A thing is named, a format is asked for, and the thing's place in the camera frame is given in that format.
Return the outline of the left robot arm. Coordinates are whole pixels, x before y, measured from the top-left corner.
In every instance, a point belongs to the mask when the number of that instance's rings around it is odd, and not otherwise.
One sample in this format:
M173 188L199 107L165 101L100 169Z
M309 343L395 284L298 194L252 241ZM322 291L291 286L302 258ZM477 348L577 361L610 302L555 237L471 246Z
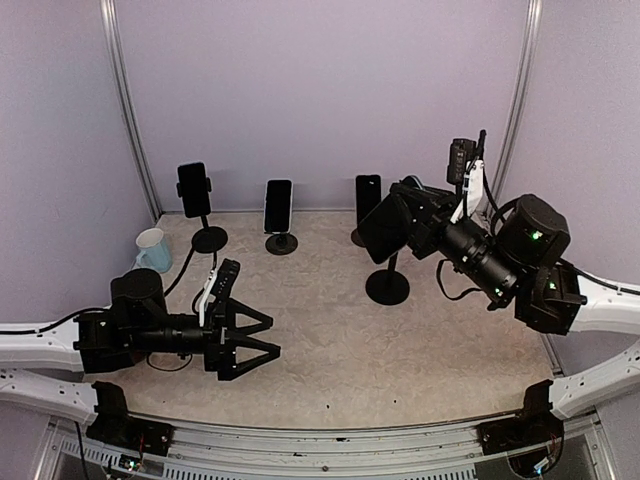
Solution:
M280 346L256 337L273 319L232 297L238 273L235 261L213 271L196 314L169 313L159 273L142 268L112 280L107 307L81 309L49 325L7 325L1 332L2 394L85 425L100 418L115 442L133 443L140 424L129 414L120 387L105 382L52 387L40 372L112 373L162 353L201 356L205 371L231 381L274 361Z

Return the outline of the left aluminium frame post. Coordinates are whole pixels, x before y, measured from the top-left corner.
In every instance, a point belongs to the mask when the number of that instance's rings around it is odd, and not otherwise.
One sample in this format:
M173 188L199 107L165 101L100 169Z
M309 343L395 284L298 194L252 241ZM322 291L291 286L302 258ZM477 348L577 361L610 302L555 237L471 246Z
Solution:
M163 213L161 203L154 185L146 152L143 146L138 121L135 114L134 102L127 78L126 62L119 32L116 2L101 0L99 2L103 30L111 69L114 77L117 99L120 105L126 135L129 141L133 162L142 187L149 214L154 222Z

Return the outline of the aluminium frame post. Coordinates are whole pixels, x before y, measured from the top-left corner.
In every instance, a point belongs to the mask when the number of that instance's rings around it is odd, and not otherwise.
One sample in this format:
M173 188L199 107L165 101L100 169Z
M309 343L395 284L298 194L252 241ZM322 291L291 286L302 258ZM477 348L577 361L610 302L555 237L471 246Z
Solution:
M529 83L539 40L542 14L542 0L530 0L527 2L527 13L519 62L516 70L514 91L509 115L507 117L506 130L496 163L496 170L492 183L490 184L490 191L496 203L499 203L507 181L521 120L525 111Z
M161 203L154 185L146 152L143 146L138 121L135 114L134 102L127 78L126 62L119 32L116 2L101 0L99 2L103 30L111 69L114 77L117 99L120 105L126 135L129 141L133 162L142 187L149 214L154 222L163 213Z

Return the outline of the black clamp phone stand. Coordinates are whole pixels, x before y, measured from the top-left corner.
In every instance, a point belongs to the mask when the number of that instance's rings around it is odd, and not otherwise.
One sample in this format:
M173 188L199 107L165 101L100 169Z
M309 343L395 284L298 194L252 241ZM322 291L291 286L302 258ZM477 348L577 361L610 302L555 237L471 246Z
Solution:
M208 215L212 212L210 194L212 184L202 162L183 164L177 167L177 195L182 201L186 218L199 218L202 228L192 237L192 248L201 254L214 254L228 242L227 232L211 226Z
M403 303L410 294L407 278L396 270L398 254L389 258L387 268L372 273L366 281L365 291L375 303L395 306Z

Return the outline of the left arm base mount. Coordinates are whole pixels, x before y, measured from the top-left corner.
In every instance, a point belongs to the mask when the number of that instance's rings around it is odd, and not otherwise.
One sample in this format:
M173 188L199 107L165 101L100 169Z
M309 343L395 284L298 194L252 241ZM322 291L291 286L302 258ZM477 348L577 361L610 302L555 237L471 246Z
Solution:
M87 427L88 438L161 457L168 455L174 436L171 424L136 417L98 416Z

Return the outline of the dark teal phone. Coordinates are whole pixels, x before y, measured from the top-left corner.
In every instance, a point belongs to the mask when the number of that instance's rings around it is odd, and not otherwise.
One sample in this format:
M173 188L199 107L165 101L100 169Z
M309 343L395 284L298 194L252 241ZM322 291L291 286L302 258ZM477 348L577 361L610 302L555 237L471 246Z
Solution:
M211 182L202 162L183 164L177 168L178 197L182 200L187 218L207 216L211 213Z

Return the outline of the right aluminium frame post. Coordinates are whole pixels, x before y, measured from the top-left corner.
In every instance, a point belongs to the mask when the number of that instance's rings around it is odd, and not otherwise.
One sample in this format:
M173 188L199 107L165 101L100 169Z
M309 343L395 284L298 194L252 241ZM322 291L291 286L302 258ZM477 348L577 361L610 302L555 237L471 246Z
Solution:
M492 183L490 184L490 191L496 203L499 203L507 181L521 120L525 111L529 83L539 40L542 14L542 0L530 0L527 2L527 13L519 62L516 70L514 91L509 115L507 117L506 130L496 163L496 170Z

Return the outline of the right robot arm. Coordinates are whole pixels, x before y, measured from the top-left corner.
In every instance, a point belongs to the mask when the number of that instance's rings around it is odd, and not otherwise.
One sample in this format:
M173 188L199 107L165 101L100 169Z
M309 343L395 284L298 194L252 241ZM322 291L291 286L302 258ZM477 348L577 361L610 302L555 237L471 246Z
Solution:
M514 316L545 334L639 332L639 289L588 274L563 259L570 243L565 217L533 194L507 202L503 221L484 229L455 220L453 193L404 183L390 188L407 245L418 259L435 252L483 292L489 310Z

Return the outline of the light blue mug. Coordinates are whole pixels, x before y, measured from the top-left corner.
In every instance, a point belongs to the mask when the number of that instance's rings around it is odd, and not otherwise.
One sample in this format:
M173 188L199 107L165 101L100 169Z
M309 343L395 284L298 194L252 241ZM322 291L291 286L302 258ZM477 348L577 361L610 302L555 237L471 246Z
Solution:
M138 268L152 269L158 273L170 270L173 261L163 230L144 230L137 236L135 243L138 248L135 264Z

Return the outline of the front aluminium rail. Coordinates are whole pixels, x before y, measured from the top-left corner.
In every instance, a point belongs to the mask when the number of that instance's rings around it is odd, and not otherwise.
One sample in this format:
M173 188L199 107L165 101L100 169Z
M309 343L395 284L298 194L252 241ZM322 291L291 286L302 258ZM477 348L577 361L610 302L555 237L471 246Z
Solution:
M79 440L72 423L50 421L34 479L512 479L514 454L486 455L480 419L373 429L299 430L172 421L166 456L140 471L119 467L126 450Z

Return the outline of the blue case phone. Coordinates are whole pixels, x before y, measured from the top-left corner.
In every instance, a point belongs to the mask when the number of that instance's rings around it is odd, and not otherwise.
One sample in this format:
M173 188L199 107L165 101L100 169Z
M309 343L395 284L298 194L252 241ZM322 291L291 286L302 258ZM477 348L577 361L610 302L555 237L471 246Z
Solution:
M293 183L289 179L271 179L266 184L264 232L288 233L291 227Z

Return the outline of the black phone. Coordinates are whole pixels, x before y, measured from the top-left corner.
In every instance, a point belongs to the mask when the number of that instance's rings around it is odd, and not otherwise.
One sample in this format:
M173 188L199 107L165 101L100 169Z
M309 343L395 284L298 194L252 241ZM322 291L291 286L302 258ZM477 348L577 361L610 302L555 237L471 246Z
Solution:
M357 226L375 264L384 263L408 243L411 212L397 193L387 195Z

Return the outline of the plate phone stand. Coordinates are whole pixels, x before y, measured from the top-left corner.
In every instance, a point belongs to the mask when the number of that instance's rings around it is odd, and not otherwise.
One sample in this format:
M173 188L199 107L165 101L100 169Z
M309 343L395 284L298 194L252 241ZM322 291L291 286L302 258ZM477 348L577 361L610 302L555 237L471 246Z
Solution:
M266 242L266 250L273 255L288 255L298 247L297 238L290 233L271 234Z
M360 235L359 235L359 233L358 233L358 230L357 230L357 229L354 229L354 230L351 232L351 236L350 236L350 238L351 238L351 241L352 241L356 246L358 246L358 247L360 247L360 248L364 248L364 247L365 247L365 244L364 244L363 240L361 239L361 237L360 237Z

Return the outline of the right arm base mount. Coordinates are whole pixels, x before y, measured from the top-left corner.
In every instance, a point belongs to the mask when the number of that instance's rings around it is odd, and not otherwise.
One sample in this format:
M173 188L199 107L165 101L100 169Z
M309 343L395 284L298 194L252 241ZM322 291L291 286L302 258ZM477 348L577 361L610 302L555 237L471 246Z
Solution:
M477 426L482 452L485 456L518 450L564 435L564 423L555 417L521 419L511 417Z

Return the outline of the clear case phone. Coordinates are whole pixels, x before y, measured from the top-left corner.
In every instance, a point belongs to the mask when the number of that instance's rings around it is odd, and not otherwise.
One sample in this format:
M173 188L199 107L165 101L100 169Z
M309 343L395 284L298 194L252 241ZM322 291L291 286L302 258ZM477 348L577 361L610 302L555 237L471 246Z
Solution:
M361 174L355 178L356 218L360 223L381 202L381 176Z

